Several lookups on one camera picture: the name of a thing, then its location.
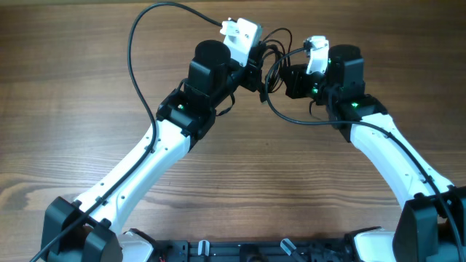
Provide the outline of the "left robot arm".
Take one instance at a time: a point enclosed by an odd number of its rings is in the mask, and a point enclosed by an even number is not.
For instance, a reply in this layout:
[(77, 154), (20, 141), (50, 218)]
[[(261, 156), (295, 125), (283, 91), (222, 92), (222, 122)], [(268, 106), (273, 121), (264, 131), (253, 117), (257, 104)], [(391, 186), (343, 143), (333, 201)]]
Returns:
[(257, 90), (266, 46), (206, 40), (189, 74), (150, 114), (145, 136), (101, 181), (46, 209), (38, 258), (44, 261), (152, 261), (157, 243), (123, 226), (147, 191), (213, 126), (218, 105), (238, 87)]

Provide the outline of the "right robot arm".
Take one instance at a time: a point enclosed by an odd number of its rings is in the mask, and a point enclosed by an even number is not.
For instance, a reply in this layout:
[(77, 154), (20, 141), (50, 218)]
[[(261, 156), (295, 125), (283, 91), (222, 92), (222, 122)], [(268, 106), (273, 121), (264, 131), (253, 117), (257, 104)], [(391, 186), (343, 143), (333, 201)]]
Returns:
[(403, 137), (385, 106), (366, 93), (359, 48), (309, 44), (303, 51), (307, 64), (279, 70), (286, 95), (325, 106), (326, 123), (371, 161), (401, 208), (394, 231), (376, 227), (348, 233), (348, 258), (464, 261), (465, 188), (434, 170)]

